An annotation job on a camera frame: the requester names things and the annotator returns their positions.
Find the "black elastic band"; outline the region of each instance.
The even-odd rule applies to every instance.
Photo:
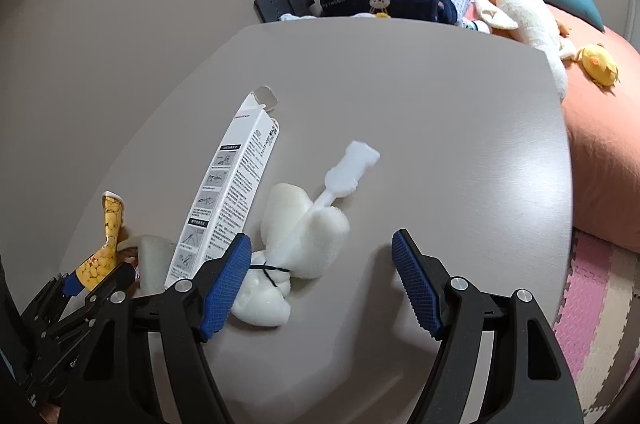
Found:
[[[262,270],[262,272],[264,272],[264,275],[267,276],[271,284],[276,288],[278,287],[274,282],[274,280],[271,279],[271,276],[269,276],[269,273],[267,272],[267,270],[279,270],[280,272],[291,272],[289,269],[283,269],[282,267],[274,267],[273,265],[267,265],[266,261],[262,265],[250,265],[249,268]]]

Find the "white cardboard box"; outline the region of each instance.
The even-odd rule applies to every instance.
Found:
[[[242,102],[207,168],[182,227],[164,287],[193,278],[210,259],[221,257],[242,232],[280,129],[269,111],[277,99],[259,87]]]

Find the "white plastic object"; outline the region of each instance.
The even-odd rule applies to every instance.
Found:
[[[365,171],[379,160],[378,153],[364,142],[353,141],[344,152],[342,160],[324,177],[325,190],[313,204],[313,210],[317,211],[329,207],[336,198],[344,198],[350,195],[358,187],[358,181]]]

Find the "metal screw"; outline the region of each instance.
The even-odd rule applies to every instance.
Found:
[[[463,291],[463,290],[466,290],[469,287],[469,283],[467,283],[464,278],[452,278],[451,279],[451,286],[455,290]]]
[[[122,303],[127,298],[127,295],[122,291],[118,290],[111,294],[111,303]]]
[[[518,299],[520,301],[524,301],[525,303],[529,303],[533,299],[533,294],[531,294],[531,292],[529,292],[528,290],[524,290],[524,289],[518,290],[518,293],[516,294],[516,296],[518,296]]]
[[[175,289],[178,292],[189,292],[191,290],[191,282],[188,279],[181,279],[175,284]]]

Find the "white plush toy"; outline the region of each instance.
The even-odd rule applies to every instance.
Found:
[[[556,19],[543,0],[498,0],[496,4],[518,23],[511,36],[545,53],[562,101],[568,86],[562,59],[575,56],[575,45],[560,36]]]
[[[380,154],[363,142],[352,142],[340,163],[324,178],[326,190],[312,202],[295,185],[271,190],[260,224],[266,248],[252,255],[252,266],[231,307],[238,319],[260,327],[279,327],[289,320],[290,277],[314,279],[325,273],[349,235],[349,221],[336,198],[356,190],[358,180]]]

